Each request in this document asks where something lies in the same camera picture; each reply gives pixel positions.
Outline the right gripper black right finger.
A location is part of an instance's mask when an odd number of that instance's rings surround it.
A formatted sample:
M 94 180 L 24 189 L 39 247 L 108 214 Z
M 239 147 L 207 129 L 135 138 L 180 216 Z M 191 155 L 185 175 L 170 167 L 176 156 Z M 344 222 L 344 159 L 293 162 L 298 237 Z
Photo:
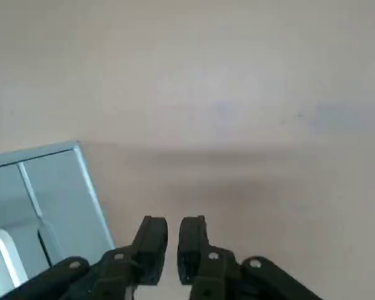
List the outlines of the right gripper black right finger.
M 189 299 L 319 299 L 262 256 L 238 263 L 232 251 L 210 244 L 204 216 L 185 217 L 179 229 L 177 270 Z

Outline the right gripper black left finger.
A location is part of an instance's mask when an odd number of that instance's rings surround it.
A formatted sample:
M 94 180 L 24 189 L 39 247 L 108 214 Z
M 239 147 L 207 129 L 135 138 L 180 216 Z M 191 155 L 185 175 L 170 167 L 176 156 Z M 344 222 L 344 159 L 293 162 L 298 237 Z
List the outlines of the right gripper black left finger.
M 134 299 L 139 286 L 156 286 L 163 271 L 168 225 L 145 216 L 132 244 L 107 251 L 95 264 L 68 257 L 2 299 Z

